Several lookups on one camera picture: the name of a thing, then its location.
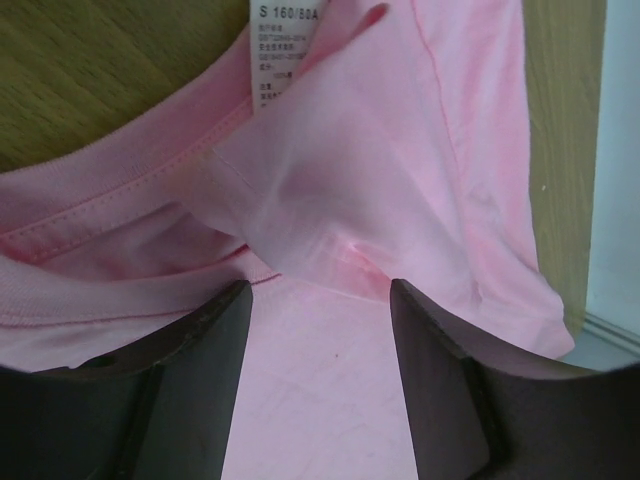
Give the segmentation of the pink t shirt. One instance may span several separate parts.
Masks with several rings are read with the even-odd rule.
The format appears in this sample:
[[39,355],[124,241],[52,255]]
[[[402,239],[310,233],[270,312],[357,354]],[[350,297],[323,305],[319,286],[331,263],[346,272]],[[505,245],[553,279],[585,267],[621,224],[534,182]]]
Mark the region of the pink t shirt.
[[114,134],[1,177],[1,362],[77,367],[254,289],[227,479],[413,479],[393,279],[518,347],[541,275],[518,1],[332,1],[251,109],[249,37]]

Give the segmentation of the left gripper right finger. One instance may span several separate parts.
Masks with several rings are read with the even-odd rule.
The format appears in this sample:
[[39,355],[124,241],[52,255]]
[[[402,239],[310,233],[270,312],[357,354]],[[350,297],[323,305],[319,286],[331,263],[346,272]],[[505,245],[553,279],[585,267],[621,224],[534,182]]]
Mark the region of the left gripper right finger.
[[390,307],[422,479],[635,479],[639,367],[523,350],[394,280]]

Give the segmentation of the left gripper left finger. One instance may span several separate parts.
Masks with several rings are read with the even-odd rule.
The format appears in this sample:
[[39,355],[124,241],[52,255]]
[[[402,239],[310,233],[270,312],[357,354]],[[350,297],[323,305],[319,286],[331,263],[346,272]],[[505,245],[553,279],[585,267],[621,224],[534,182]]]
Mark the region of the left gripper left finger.
[[2,477],[220,478],[252,300],[236,281],[78,368],[3,368]]

